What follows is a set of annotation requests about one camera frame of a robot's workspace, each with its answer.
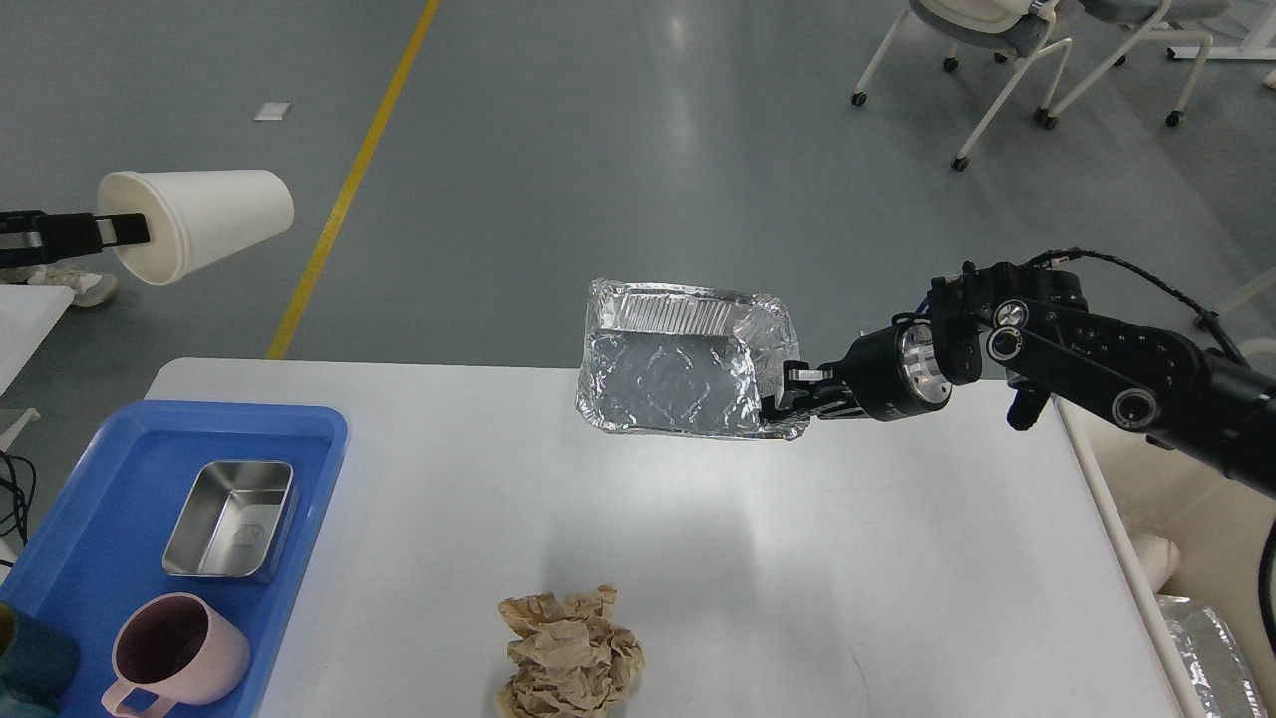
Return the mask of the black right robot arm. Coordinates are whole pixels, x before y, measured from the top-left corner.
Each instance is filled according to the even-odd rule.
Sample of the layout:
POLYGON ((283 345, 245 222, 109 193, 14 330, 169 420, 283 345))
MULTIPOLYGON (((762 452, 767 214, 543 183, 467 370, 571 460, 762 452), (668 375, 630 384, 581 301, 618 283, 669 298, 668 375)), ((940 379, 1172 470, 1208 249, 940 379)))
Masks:
POLYGON ((1085 255, 1071 247, 1022 264, 965 263, 934 278, 917 309, 857 335, 837 362, 785 362, 778 390, 762 400, 762 422, 929 414, 947 406, 953 386, 979 380, 990 358, 1014 392, 1007 420, 1017 431, 1062 397, 1272 496, 1273 377, 1250 367, 1213 312, 1139 267, 1134 275, 1194 312, 1212 347, 1091 312, 1079 278, 1063 269, 1085 255))

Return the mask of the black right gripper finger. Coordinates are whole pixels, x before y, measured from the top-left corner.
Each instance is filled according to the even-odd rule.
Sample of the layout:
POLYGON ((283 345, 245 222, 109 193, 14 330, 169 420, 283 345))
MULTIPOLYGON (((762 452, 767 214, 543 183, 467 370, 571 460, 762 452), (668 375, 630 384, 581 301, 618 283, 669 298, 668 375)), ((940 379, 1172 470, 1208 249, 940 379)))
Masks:
POLYGON ((840 362, 810 365, 801 360, 785 360, 783 388, 785 390, 824 390, 824 388, 849 390, 849 383, 840 362))
POLYGON ((863 418, 863 406, 857 404, 847 388, 820 388, 820 390, 783 390, 780 395, 766 397, 760 406, 760 422, 798 423, 801 420, 863 418))

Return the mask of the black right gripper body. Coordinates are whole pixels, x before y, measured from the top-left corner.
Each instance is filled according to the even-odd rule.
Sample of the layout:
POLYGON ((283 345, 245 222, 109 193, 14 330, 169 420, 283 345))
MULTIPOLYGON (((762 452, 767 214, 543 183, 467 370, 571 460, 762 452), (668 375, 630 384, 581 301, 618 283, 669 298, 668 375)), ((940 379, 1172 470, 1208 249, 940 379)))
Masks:
POLYGON ((842 376, 873 420, 905 420, 946 408, 952 383, 939 369, 931 328, 900 323, 857 337, 842 358, 842 376))

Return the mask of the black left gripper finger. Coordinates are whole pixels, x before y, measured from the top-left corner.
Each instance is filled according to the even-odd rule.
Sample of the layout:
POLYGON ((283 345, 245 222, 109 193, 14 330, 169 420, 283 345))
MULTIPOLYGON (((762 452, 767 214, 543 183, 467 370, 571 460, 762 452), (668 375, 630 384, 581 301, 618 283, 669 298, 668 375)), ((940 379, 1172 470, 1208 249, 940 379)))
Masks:
POLYGON ((1 268, 51 265, 91 258, 108 247, 145 245, 151 232, 139 213, 94 216, 11 210, 1 214, 1 268))

